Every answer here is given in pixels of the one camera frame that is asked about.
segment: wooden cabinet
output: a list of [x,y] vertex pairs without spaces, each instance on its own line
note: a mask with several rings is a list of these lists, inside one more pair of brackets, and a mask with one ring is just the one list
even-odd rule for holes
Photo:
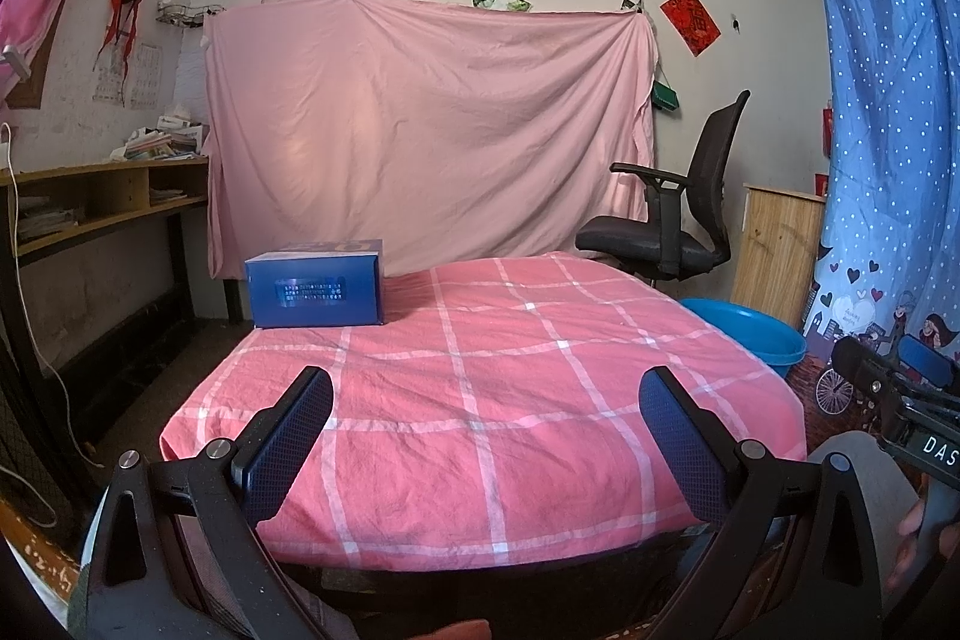
[[747,185],[731,301],[800,328],[826,199]]

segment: black mesh chair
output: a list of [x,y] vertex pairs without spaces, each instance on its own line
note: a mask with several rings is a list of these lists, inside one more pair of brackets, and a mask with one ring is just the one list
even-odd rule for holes
[[[648,280],[685,280],[730,261],[730,239],[723,222],[723,175],[749,97],[750,91],[744,91],[733,104],[707,118],[685,177],[635,164],[611,165],[611,172],[637,175],[643,181],[647,222],[612,215],[594,218],[577,233],[577,247],[611,255],[626,271]],[[707,230],[712,250],[680,231],[684,190],[690,214]]]

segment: wire basket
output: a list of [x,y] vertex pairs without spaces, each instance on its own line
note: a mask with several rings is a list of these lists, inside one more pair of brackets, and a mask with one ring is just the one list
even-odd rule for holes
[[160,7],[157,14],[157,23],[176,25],[177,28],[203,28],[205,15],[216,15],[224,11],[219,4],[210,6],[183,6],[182,4],[167,4]]

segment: chair backrest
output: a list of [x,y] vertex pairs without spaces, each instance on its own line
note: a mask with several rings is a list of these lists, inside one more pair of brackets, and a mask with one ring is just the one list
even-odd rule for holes
[[730,261],[731,257],[730,239],[723,220],[723,175],[733,134],[748,98],[750,91],[741,92],[733,104],[718,109],[707,118],[690,161],[686,202],[693,220],[707,230],[716,248],[717,263]]

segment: chair armrest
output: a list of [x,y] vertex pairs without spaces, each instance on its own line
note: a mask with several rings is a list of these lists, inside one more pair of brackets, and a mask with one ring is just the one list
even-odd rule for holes
[[656,211],[661,228],[661,256],[657,264],[667,278],[680,276],[680,192],[678,188],[659,190]]
[[656,188],[658,191],[664,182],[674,183],[680,186],[680,191],[683,191],[683,189],[690,184],[690,180],[688,177],[685,177],[685,175],[674,175],[673,172],[648,169],[648,167],[642,167],[637,164],[611,164],[610,170],[615,175],[637,175],[645,184]]

